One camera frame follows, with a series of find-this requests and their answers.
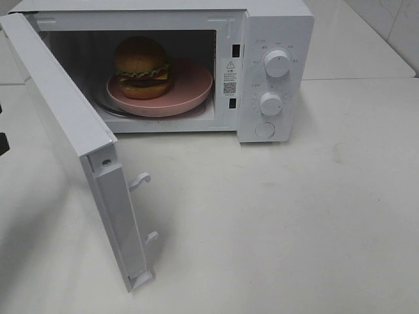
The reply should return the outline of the round white door release button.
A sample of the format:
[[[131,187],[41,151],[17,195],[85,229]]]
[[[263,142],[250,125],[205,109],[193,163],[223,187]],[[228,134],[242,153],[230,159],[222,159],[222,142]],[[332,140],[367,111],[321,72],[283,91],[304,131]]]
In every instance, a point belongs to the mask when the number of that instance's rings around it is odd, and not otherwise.
[[[275,125],[270,122],[263,122],[256,126],[255,134],[261,138],[271,138],[275,134]]]

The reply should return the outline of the pink round plate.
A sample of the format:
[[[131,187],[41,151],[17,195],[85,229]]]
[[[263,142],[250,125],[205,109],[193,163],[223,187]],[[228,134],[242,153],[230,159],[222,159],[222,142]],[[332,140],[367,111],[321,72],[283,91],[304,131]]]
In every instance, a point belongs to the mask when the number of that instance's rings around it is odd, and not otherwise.
[[[154,99],[132,99],[118,88],[117,78],[107,82],[107,93],[123,111],[136,116],[160,118],[183,114],[203,103],[209,96],[213,77],[203,65],[188,58],[173,59],[170,69],[170,89]]]

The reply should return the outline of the burger with lettuce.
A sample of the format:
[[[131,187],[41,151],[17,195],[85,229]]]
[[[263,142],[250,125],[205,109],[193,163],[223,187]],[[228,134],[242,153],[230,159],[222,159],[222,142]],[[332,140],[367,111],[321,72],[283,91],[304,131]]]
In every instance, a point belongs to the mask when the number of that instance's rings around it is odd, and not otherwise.
[[[114,53],[115,75],[122,94],[132,99],[153,99],[171,87],[171,59],[161,44],[143,36],[129,37]]]

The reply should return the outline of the white lower timer knob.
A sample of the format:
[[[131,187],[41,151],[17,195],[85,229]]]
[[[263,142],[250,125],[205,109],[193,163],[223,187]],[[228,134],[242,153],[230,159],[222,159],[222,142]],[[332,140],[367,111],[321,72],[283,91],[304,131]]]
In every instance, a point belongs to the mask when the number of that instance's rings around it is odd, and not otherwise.
[[[263,115],[276,116],[283,107],[282,96],[275,92],[265,93],[260,98],[259,107]]]

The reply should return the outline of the white microwave oven body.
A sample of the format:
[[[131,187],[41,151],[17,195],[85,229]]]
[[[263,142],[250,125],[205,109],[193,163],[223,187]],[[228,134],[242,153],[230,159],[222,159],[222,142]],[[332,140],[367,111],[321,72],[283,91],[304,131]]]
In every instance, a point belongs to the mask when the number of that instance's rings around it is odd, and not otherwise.
[[[314,17],[302,1],[21,1],[7,15],[23,14],[105,125],[116,133],[235,131],[242,143],[289,139],[310,45]],[[163,46],[171,59],[188,58],[213,77],[199,106],[183,114],[115,116],[95,100],[118,108],[107,93],[114,53],[129,37]],[[267,75],[262,57],[276,47],[291,55],[290,71]],[[276,116],[261,113],[263,94],[282,96]],[[258,124],[275,125],[271,138]]]

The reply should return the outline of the white upper power knob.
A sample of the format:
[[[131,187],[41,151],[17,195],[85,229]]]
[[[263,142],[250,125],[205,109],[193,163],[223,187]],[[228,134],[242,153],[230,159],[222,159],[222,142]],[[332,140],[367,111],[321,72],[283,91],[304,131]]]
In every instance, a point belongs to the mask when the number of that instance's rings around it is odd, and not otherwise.
[[[291,55],[282,47],[269,50],[263,57],[265,72],[268,76],[279,78],[286,75],[291,68]]]

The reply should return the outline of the glass microwave turntable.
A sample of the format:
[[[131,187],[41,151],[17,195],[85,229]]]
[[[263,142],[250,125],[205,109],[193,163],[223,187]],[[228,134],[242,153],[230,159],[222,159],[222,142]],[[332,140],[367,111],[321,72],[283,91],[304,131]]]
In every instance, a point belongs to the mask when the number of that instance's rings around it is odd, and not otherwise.
[[[108,112],[109,114],[113,114],[115,116],[120,116],[120,117],[128,117],[128,118],[135,117],[135,115],[132,115],[126,111],[123,111],[122,109],[118,109],[106,101],[103,102],[101,100],[95,100],[95,102],[98,107],[102,108],[104,111]]]

